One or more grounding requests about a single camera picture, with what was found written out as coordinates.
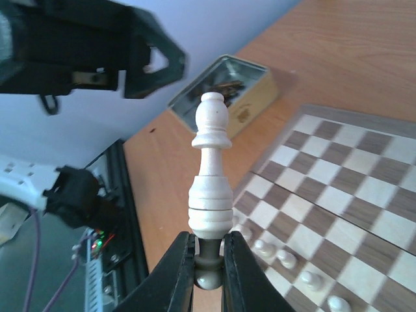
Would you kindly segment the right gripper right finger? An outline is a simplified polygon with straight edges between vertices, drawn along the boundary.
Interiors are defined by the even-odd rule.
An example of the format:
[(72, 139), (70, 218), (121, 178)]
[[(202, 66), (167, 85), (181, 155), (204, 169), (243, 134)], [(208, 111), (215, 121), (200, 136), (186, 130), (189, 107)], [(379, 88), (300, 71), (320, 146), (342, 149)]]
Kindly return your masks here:
[(262, 271), (241, 233), (224, 237), (222, 311), (293, 311)]

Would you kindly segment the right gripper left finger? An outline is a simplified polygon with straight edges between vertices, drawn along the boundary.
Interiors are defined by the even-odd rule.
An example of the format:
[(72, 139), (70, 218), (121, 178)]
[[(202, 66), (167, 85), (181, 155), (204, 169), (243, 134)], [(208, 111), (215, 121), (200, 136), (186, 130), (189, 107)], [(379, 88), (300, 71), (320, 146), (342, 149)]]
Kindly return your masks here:
[(114, 310), (192, 311), (195, 236), (178, 234), (150, 275)]

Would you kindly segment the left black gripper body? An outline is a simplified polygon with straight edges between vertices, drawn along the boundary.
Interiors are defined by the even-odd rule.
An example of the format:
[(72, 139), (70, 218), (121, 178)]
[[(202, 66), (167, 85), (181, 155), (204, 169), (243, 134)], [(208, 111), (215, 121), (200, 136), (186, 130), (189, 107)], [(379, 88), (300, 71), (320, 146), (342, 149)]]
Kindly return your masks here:
[(2, 1), (1, 93), (37, 95), (49, 115), (73, 90), (116, 90), (141, 75), (150, 48), (134, 9), (114, 1)]

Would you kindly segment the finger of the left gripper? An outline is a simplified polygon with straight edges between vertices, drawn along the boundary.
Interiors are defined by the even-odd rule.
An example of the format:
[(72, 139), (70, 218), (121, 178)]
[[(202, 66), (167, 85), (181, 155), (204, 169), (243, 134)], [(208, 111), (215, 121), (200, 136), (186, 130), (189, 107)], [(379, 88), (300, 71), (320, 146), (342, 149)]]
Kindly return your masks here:
[(185, 52), (147, 10), (131, 9), (127, 56), (127, 99), (144, 99), (184, 76)]

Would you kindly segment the white pawn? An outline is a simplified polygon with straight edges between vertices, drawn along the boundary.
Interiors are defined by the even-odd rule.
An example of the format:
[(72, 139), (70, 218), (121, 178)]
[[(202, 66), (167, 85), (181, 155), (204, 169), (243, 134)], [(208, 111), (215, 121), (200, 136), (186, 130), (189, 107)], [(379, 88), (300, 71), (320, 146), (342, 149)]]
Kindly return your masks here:
[(277, 247), (275, 244), (266, 242), (262, 239), (257, 239), (253, 244), (253, 248), (255, 253), (262, 259), (269, 260), (276, 257)]
[(278, 250), (276, 256), (283, 267), (289, 270), (292, 270), (296, 267), (297, 258), (292, 253), (286, 250)]
[(331, 312), (351, 312), (351, 305), (340, 296), (331, 295), (327, 298), (327, 305)]
[(319, 291), (323, 285), (321, 275), (305, 270), (300, 274), (302, 282), (312, 291)]

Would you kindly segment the white knight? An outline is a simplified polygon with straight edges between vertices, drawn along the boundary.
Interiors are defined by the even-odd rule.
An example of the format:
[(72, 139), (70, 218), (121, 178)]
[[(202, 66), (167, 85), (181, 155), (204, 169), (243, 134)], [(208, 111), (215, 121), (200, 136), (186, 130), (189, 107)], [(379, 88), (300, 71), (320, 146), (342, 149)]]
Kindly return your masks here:
[(250, 241), (253, 235), (252, 230), (242, 224), (237, 224), (236, 226), (234, 226), (232, 231), (239, 232), (243, 236), (245, 241)]

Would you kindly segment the white bishop piece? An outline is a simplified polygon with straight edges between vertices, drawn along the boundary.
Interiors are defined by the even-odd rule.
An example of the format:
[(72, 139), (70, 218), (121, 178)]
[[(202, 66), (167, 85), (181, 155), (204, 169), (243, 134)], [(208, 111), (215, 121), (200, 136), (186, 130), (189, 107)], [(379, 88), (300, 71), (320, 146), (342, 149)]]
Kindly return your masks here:
[(201, 162), (188, 192), (188, 224), (199, 244), (194, 284), (211, 291), (222, 285), (220, 245), (233, 226), (233, 192), (222, 166), (222, 150), (232, 146), (223, 95), (204, 93), (195, 120), (198, 130), (192, 147), (201, 150)]

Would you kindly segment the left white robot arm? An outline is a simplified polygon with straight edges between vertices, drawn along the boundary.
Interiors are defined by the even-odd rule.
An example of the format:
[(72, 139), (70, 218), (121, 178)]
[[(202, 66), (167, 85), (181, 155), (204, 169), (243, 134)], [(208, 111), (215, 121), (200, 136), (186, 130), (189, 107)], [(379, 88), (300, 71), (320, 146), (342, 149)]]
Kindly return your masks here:
[[(118, 88), (143, 99), (183, 78), (184, 51), (155, 16), (114, 1), (2, 1), (1, 92), (39, 97), (48, 115), (76, 89)], [(85, 169), (1, 157), (1, 195), (57, 215), (72, 228), (113, 231), (122, 210)]]

